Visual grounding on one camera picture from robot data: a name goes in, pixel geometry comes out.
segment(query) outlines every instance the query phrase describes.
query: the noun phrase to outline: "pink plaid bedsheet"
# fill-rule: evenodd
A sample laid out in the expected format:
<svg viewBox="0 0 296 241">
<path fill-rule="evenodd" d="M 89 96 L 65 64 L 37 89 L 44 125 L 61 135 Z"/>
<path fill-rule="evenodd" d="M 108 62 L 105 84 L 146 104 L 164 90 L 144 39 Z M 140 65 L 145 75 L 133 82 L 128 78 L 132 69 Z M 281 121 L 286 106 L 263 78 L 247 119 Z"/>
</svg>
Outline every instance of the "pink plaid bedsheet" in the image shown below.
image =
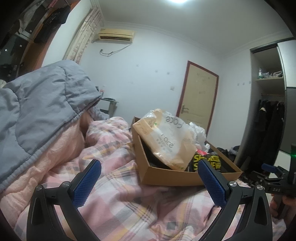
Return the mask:
<svg viewBox="0 0 296 241">
<path fill-rule="evenodd" d="M 51 169 L 41 183 L 57 187 L 71 181 L 92 159 L 100 160 L 102 174 L 78 210 L 101 241 L 199 240 L 220 211 L 203 187 L 140 184 L 131 133 L 122 118 L 92 122 L 86 146 L 79 157 Z M 22 240 L 28 210 L 29 206 L 14 228 Z M 56 210 L 66 234 L 75 240 L 58 206 Z M 241 205 L 224 239 L 233 234 L 242 210 Z M 283 222 L 273 223 L 274 240 L 285 228 Z"/>
</svg>

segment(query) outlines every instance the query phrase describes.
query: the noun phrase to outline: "curtain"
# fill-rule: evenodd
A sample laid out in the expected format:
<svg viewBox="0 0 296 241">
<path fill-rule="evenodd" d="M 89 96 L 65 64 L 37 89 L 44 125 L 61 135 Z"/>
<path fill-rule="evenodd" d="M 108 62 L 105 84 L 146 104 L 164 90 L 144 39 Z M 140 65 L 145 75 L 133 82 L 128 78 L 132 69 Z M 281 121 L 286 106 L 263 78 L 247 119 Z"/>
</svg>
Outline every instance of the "curtain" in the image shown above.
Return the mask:
<svg viewBox="0 0 296 241">
<path fill-rule="evenodd" d="M 82 26 L 73 38 L 64 59 L 70 59 L 79 64 L 81 56 L 95 34 L 97 26 L 102 19 L 99 8 L 94 8 L 85 18 Z"/>
</svg>

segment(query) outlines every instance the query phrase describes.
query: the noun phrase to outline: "cardboard box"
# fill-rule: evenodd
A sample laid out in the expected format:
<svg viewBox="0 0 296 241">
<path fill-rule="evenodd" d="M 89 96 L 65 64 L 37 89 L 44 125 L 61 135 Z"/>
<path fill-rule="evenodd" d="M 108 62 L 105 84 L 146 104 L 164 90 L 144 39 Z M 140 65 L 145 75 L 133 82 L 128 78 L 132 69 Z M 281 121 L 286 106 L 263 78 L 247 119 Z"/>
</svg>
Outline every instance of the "cardboard box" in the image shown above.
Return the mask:
<svg viewBox="0 0 296 241">
<path fill-rule="evenodd" d="M 134 117 L 132 125 L 139 118 Z M 133 144 L 136 153 L 136 163 L 138 165 L 140 180 L 142 184 L 158 185 L 158 186 L 203 186 L 203 182 L 196 172 L 181 172 L 175 170 L 167 170 L 152 167 L 147 159 L 143 148 L 142 140 L 136 130 L 131 127 L 133 135 Z M 228 173 L 222 173 L 228 181 L 237 180 L 242 171 L 217 148 L 211 145 L 211 148 L 221 157 L 222 166 Z"/>
</svg>

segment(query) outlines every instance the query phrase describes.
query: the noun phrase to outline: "door frame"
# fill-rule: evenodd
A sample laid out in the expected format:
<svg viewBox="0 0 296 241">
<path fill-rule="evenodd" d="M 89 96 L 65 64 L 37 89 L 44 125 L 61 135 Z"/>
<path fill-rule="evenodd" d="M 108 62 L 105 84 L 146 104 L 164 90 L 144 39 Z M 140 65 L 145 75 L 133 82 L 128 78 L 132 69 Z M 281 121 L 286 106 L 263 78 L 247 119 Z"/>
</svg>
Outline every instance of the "door frame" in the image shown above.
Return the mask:
<svg viewBox="0 0 296 241">
<path fill-rule="evenodd" d="M 184 83 L 183 83 L 183 88 L 182 88 L 182 92 L 181 92 L 181 96 L 180 96 L 180 100 L 179 100 L 179 106 L 178 106 L 178 109 L 177 109 L 177 113 L 176 113 L 176 116 L 179 117 L 180 115 L 180 112 L 181 112 L 181 108 L 182 108 L 182 103 L 183 103 L 183 98 L 184 98 L 184 94 L 185 94 L 185 88 L 186 88 L 186 84 L 187 84 L 187 78 L 188 78 L 188 74 L 189 74 L 189 68 L 190 68 L 190 65 L 193 65 L 197 68 L 200 68 L 214 76 L 217 77 L 217 81 L 216 81 L 216 89 L 215 89 L 215 95 L 214 95 L 214 101 L 213 101 L 213 107 L 212 107 L 212 111 L 211 111 L 211 115 L 210 115 L 210 120 L 209 120 L 209 124 L 207 126 L 207 130 L 206 130 L 206 134 L 208 134 L 209 132 L 209 129 L 210 129 L 210 125 L 211 125 L 211 122 L 212 122 L 212 117 L 213 117 L 213 113 L 214 113 L 214 108 L 215 108 L 215 104 L 216 104 L 216 97 L 217 97 L 217 91 L 218 91 L 218 83 L 219 83 L 219 75 L 215 74 L 214 72 L 212 71 L 209 71 L 208 69 L 198 65 L 198 64 L 195 64 L 191 61 L 188 61 L 187 62 L 187 68 L 186 68 L 186 74 L 185 74 L 185 79 L 184 79 Z"/>
</svg>

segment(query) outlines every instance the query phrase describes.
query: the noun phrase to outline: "metal screw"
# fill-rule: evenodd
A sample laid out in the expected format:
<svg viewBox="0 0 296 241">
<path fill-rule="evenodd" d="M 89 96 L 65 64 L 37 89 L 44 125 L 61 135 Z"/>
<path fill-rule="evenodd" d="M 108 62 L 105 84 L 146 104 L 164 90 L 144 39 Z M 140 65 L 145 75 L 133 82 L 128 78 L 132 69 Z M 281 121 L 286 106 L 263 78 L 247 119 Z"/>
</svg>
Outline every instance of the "metal screw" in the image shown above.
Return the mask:
<svg viewBox="0 0 296 241">
<path fill-rule="evenodd" d="M 42 185 L 38 185 L 38 186 L 35 188 L 36 191 L 40 191 L 41 189 L 42 189 Z"/>
<path fill-rule="evenodd" d="M 263 186 L 262 185 L 257 185 L 257 189 L 263 190 Z"/>
<path fill-rule="evenodd" d="M 236 187 L 236 186 L 237 186 L 237 183 L 234 182 L 234 181 L 229 182 L 229 184 L 230 184 L 230 186 L 232 186 L 232 187 Z"/>
<path fill-rule="evenodd" d="M 62 183 L 63 188 L 67 188 L 69 185 L 70 185 L 70 182 L 68 182 L 68 181 L 65 181 Z"/>
</svg>

